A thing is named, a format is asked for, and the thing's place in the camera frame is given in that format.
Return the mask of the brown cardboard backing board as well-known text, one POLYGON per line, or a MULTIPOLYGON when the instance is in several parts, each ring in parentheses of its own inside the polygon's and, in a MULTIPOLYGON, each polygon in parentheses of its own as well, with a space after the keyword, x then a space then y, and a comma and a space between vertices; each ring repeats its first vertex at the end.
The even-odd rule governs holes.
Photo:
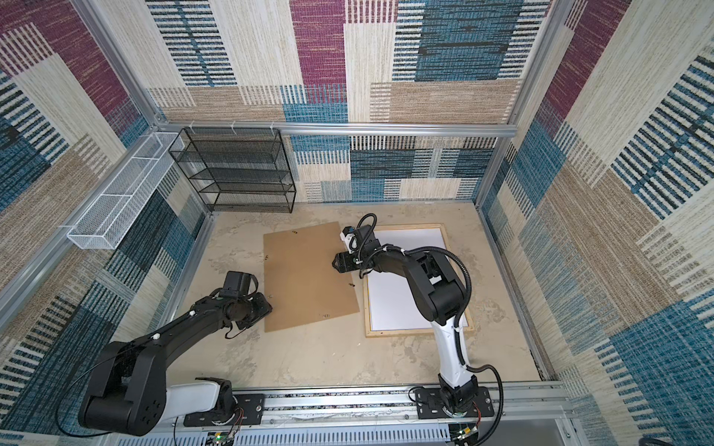
POLYGON ((319 323, 359 311, 353 278, 333 267, 345 250, 336 222, 263 236, 265 331, 319 323))

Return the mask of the autumn forest photo print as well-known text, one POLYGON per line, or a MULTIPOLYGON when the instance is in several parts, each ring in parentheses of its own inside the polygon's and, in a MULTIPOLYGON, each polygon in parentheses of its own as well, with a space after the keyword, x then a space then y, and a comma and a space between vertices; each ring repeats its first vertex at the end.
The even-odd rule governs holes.
MULTIPOLYGON (((406 251, 424 246, 449 248, 442 225, 390 226, 375 231, 386 245, 406 251)), ((433 333, 431 322, 419 311, 406 278, 393 273, 372 272, 364 277, 366 335, 419 336, 433 333)))

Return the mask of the light wooden picture frame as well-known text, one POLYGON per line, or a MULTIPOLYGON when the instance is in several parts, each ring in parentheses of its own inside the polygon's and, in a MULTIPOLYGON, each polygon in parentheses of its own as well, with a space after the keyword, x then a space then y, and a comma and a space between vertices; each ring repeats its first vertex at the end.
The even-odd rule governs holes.
POLYGON ((368 337, 426 335, 454 317, 459 328, 469 326, 465 268, 447 249, 441 224, 386 226, 353 243, 348 265, 364 279, 368 337))

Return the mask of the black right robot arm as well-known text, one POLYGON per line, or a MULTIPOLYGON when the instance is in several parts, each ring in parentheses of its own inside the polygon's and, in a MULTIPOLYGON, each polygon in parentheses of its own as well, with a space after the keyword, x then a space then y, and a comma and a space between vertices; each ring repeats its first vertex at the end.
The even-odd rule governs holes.
POLYGON ((431 323, 435 334, 444 409, 450 416, 461 416, 478 393, 461 323, 472 296, 472 279, 464 263, 450 251, 381 243, 375 236, 376 225, 377 216, 368 213, 355 227, 344 228, 340 239, 346 250, 334 257, 332 266, 340 273, 375 271, 405 278, 419 314, 431 323))

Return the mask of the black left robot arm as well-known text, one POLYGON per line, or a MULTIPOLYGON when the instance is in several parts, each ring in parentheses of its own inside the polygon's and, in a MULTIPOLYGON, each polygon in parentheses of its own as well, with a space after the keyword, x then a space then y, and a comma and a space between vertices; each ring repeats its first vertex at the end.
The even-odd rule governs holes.
POLYGON ((104 347, 89 374, 79 425, 140 437, 164 421, 193 414, 231 422, 238 403, 229 380, 201 378, 169 386, 167 369, 205 337, 222 329, 248 329, 272 310, 255 275, 228 272, 223 286, 176 320, 132 341, 104 347))

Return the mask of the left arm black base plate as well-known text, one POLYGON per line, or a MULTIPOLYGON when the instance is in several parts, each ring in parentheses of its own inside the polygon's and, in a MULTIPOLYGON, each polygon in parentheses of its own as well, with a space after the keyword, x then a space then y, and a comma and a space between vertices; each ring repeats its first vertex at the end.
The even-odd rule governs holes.
POLYGON ((219 397, 216 405, 206 412, 187 414, 184 427, 227 427, 259 425, 263 416, 264 394, 234 394, 219 397))

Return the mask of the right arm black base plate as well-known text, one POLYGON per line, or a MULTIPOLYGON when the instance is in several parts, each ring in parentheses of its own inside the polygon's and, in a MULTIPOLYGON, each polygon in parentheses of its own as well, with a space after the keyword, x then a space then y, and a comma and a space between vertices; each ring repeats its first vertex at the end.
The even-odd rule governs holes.
POLYGON ((446 409, 438 388, 410 388, 407 397, 416 405, 419 419, 489 418, 496 415, 494 400, 486 387, 479 387, 476 397, 458 413, 451 413, 446 409))

